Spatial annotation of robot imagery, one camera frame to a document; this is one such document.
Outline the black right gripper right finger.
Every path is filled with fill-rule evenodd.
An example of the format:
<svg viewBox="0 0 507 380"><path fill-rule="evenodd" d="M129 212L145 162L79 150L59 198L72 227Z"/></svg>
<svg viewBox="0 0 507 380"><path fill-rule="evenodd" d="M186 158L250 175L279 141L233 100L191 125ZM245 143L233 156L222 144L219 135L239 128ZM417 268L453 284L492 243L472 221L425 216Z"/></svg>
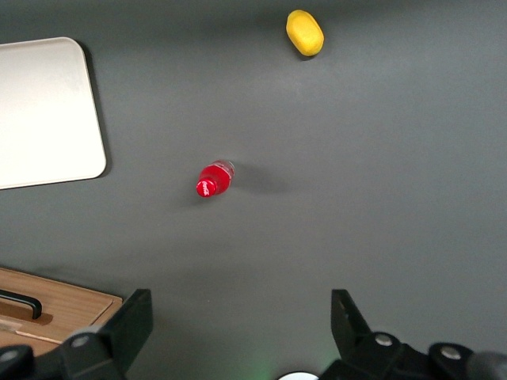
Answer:
<svg viewBox="0 0 507 380"><path fill-rule="evenodd" d="M505 379L506 355L437 342L419 352L372 331L345 289L331 293L331 332L339 352L320 379Z"/></svg>

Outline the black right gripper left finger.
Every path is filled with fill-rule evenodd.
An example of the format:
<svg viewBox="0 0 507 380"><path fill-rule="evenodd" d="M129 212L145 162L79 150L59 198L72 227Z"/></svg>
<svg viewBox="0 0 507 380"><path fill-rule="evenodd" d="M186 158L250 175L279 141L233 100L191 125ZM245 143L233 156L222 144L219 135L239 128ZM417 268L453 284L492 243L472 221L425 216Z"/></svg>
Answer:
<svg viewBox="0 0 507 380"><path fill-rule="evenodd" d="M34 356L27 344L1 349L2 379L125 379L153 331L151 291L137 289L97 331L76 332Z"/></svg>

